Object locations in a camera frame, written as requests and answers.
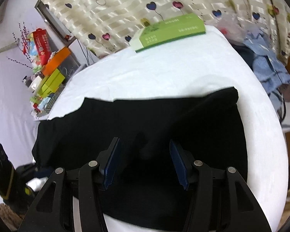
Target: white wall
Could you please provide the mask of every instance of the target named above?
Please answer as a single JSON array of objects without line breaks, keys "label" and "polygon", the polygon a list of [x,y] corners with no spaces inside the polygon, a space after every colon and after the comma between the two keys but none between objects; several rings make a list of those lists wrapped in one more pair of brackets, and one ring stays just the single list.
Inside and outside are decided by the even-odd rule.
[{"label": "white wall", "polygon": [[[37,0],[8,1],[4,21],[0,24],[0,48],[14,41],[13,32],[16,38],[20,38],[18,23],[22,24],[23,21],[30,31],[45,28],[58,49],[63,47],[61,40],[35,10],[36,2]],[[72,43],[70,49],[81,64],[86,63],[77,41]],[[7,57],[24,63],[27,59],[17,48],[0,53],[0,143],[16,168],[32,161],[31,150],[36,139],[38,123],[34,122],[30,115],[31,94],[22,84],[24,76],[32,74],[32,71],[28,67],[9,61]]]}]

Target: orange box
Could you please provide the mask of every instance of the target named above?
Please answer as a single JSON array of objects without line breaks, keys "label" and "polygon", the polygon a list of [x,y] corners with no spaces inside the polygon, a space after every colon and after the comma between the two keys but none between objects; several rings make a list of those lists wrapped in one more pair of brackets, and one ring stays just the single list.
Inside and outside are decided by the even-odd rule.
[{"label": "orange box", "polygon": [[49,76],[55,69],[71,54],[67,47],[63,47],[55,56],[44,66],[42,73],[44,76]]}]

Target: blue gripper pad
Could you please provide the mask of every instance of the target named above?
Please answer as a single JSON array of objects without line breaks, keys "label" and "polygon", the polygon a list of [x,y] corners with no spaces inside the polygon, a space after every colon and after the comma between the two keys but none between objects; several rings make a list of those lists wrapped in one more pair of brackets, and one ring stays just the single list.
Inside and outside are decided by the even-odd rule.
[{"label": "blue gripper pad", "polygon": [[121,144],[119,138],[114,138],[106,151],[100,152],[97,160],[99,160],[99,171],[104,175],[103,187],[107,189],[111,185],[116,171],[117,163],[121,152]]},{"label": "blue gripper pad", "polygon": [[178,149],[183,150],[181,147],[180,148],[178,147],[178,144],[176,144],[173,140],[171,140],[170,155],[177,173],[177,177],[179,183],[184,187],[185,190],[187,190],[189,186],[187,178],[187,169]]}]

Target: white mattress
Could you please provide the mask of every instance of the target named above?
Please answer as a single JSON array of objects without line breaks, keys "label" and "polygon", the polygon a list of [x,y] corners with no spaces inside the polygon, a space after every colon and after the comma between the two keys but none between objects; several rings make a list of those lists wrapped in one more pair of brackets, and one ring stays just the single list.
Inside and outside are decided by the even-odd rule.
[{"label": "white mattress", "polygon": [[[49,119],[78,109],[84,97],[106,101],[202,96],[234,86],[248,150],[248,186],[272,231],[288,188],[288,157],[281,126],[263,87],[224,36],[206,34],[135,53],[124,49],[78,73],[60,95]],[[107,217],[108,230],[151,231]]]}]

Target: lime green box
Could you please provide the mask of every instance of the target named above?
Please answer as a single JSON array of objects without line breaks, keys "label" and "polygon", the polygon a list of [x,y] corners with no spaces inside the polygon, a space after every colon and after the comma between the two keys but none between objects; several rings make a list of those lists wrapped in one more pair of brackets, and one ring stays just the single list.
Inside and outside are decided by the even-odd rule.
[{"label": "lime green box", "polygon": [[33,102],[33,103],[37,103],[37,104],[40,104],[41,103],[41,100],[38,99],[37,97],[31,97],[30,98],[30,101]]},{"label": "lime green box", "polygon": [[55,69],[55,71],[45,81],[38,94],[42,98],[46,98],[48,95],[58,90],[58,87],[64,81],[64,79],[65,77],[60,73],[60,71],[58,69]]},{"label": "lime green box", "polygon": [[159,44],[204,33],[203,20],[196,14],[190,13],[140,29],[129,44],[136,52],[139,52]]}]

